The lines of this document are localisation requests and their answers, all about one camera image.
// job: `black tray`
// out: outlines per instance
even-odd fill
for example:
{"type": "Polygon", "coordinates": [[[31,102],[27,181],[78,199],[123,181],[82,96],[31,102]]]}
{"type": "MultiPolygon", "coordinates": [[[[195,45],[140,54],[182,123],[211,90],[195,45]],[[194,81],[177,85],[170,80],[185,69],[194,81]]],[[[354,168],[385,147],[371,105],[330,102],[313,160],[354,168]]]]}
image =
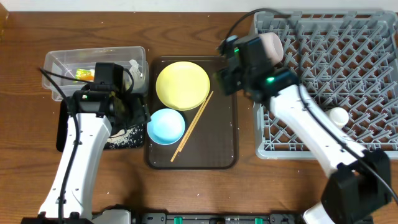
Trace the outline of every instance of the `black tray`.
{"type": "MultiPolygon", "coordinates": [[[[159,73],[174,62],[187,61],[201,66],[209,75],[210,92],[214,91],[197,122],[182,152],[170,162],[180,141],[161,146],[146,136],[144,157],[154,169],[227,169],[238,159],[238,122],[236,95],[225,96],[213,74],[225,66],[225,61],[216,56],[164,56],[151,67],[148,107],[151,114],[166,108],[156,94],[155,84],[159,73]]],[[[185,119],[185,131],[195,117],[199,106],[188,111],[179,111],[185,119]]]]}

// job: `chopsticks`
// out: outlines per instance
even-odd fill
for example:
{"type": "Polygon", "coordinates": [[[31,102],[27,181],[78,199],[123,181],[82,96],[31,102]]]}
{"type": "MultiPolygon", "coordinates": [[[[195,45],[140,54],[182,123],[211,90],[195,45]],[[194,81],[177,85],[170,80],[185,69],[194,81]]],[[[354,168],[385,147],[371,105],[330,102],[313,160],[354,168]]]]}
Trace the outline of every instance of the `chopsticks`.
{"type": "Polygon", "coordinates": [[[200,106],[200,108],[199,108],[197,114],[195,115],[195,117],[193,118],[193,121],[192,121],[191,124],[189,125],[189,128],[188,128],[187,132],[184,134],[184,137],[182,138],[180,144],[178,145],[177,150],[175,150],[175,153],[174,153],[174,155],[173,155],[173,158],[170,160],[170,162],[173,162],[174,159],[175,159],[175,157],[177,156],[177,154],[178,154],[179,152],[182,151],[182,148],[184,148],[185,143],[187,143],[189,136],[191,135],[193,129],[194,129],[195,126],[197,125],[197,122],[198,122],[198,120],[199,120],[199,118],[200,118],[200,116],[201,116],[203,110],[206,108],[206,105],[207,105],[207,103],[209,102],[209,100],[210,100],[210,98],[211,98],[213,92],[214,92],[214,91],[211,91],[211,93],[210,93],[209,97],[207,98],[207,100],[204,101],[204,102],[201,104],[201,106],[200,106]]]}

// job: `clear plastic container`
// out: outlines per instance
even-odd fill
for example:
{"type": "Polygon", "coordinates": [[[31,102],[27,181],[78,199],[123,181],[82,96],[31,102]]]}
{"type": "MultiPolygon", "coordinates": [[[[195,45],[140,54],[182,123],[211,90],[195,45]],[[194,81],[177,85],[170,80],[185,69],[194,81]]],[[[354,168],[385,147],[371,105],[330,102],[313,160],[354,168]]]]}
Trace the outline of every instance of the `clear plastic container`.
{"type": "MultiPolygon", "coordinates": [[[[145,59],[145,49],[143,47],[108,47],[100,49],[79,49],[79,50],[59,50],[49,52],[45,56],[44,69],[53,73],[74,78],[78,68],[90,70],[95,69],[96,62],[114,62],[124,68],[130,69],[129,61],[134,59],[140,65],[139,70],[142,73],[144,82],[141,85],[134,85],[134,93],[147,94],[149,72],[148,64],[145,59]]],[[[76,90],[80,90],[85,84],[71,80],[51,76],[56,84],[66,96],[72,96],[76,90]]],[[[45,89],[52,90],[52,98],[55,101],[61,101],[62,97],[54,86],[43,76],[42,85],[45,89]]]]}

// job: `blue bowl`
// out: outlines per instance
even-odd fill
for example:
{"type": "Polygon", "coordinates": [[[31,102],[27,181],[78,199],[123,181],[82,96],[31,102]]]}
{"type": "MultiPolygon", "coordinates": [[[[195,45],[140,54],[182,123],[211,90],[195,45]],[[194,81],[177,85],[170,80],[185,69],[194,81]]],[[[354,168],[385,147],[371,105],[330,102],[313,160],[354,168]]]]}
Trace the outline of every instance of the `blue bowl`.
{"type": "Polygon", "coordinates": [[[161,145],[177,142],[185,132],[185,121],[181,114],[172,109],[156,111],[147,125],[149,137],[161,145]]]}

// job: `yellow package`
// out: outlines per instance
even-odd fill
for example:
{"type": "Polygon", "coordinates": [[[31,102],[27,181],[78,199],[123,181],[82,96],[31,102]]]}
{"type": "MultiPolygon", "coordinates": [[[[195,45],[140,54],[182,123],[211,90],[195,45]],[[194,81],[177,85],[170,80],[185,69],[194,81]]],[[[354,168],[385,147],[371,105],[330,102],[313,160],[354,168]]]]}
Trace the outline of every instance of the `yellow package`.
{"type": "Polygon", "coordinates": [[[76,71],[75,78],[79,79],[79,80],[86,80],[86,81],[93,82],[94,81],[94,73],[95,73],[94,69],[85,70],[85,69],[78,68],[76,71]]]}

